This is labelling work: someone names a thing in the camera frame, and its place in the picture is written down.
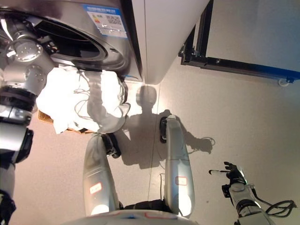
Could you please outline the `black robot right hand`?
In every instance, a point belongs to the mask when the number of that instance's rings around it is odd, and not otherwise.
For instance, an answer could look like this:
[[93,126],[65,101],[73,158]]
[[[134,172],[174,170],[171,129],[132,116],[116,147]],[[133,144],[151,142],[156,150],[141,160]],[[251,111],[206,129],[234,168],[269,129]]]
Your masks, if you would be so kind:
[[225,176],[229,179],[230,185],[234,183],[242,183],[244,185],[247,184],[247,179],[244,176],[244,172],[238,165],[232,164],[227,161],[224,162],[224,165],[224,170],[209,170],[208,173],[210,175]]

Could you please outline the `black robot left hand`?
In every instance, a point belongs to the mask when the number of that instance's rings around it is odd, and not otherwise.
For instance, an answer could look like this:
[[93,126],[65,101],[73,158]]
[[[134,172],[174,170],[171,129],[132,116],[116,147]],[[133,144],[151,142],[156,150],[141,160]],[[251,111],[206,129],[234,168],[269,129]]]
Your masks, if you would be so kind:
[[55,44],[55,42],[53,41],[53,39],[47,35],[44,37],[40,37],[37,39],[37,41],[42,45],[43,49],[49,54],[55,54],[55,53],[59,53],[60,50],[57,47],[57,45]]

